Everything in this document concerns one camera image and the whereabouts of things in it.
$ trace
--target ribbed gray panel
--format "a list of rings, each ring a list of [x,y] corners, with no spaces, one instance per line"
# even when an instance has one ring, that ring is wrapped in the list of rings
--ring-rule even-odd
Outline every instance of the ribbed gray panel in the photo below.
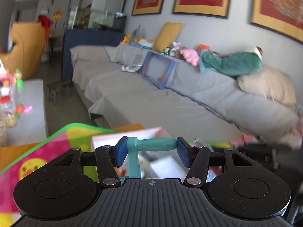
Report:
[[[106,189],[86,212],[61,221],[24,217],[16,227],[289,227],[281,217],[245,221],[217,210],[199,189],[184,187],[177,179],[127,179]]]

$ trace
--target colorful play mat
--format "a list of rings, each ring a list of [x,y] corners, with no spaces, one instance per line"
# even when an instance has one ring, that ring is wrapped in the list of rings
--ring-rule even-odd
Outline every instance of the colorful play mat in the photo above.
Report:
[[[13,191],[22,178],[71,148],[79,147],[82,152],[91,151],[93,135],[111,133],[117,132],[79,123],[70,124],[8,165],[0,172],[0,226],[9,227],[20,218],[13,200]],[[84,174],[98,182],[98,175],[94,167],[84,167]]]

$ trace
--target wooden stool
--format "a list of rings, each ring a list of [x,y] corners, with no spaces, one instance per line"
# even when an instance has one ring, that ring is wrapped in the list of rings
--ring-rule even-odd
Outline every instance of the wooden stool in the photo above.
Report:
[[[56,93],[59,93],[61,91],[64,91],[64,89],[67,90],[67,93],[69,97],[71,97],[71,94],[69,92],[69,84],[71,83],[71,80],[64,81],[64,80],[59,80],[53,83],[50,83],[46,85],[49,90],[48,90],[48,101],[50,101],[50,98],[53,98],[54,104],[56,105]]]

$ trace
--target green blanket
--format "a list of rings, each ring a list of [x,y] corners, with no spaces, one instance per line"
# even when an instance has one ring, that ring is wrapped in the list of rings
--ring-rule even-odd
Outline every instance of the green blanket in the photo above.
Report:
[[[212,51],[203,50],[200,52],[199,65],[201,72],[217,71],[235,77],[260,71],[262,61],[257,54],[250,52],[239,52],[220,58],[213,56]]]

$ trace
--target teal handle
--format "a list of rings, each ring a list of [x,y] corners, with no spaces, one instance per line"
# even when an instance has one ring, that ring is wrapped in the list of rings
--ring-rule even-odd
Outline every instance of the teal handle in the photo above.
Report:
[[[137,140],[138,151],[170,151],[177,148],[177,140],[173,138],[152,138]]]

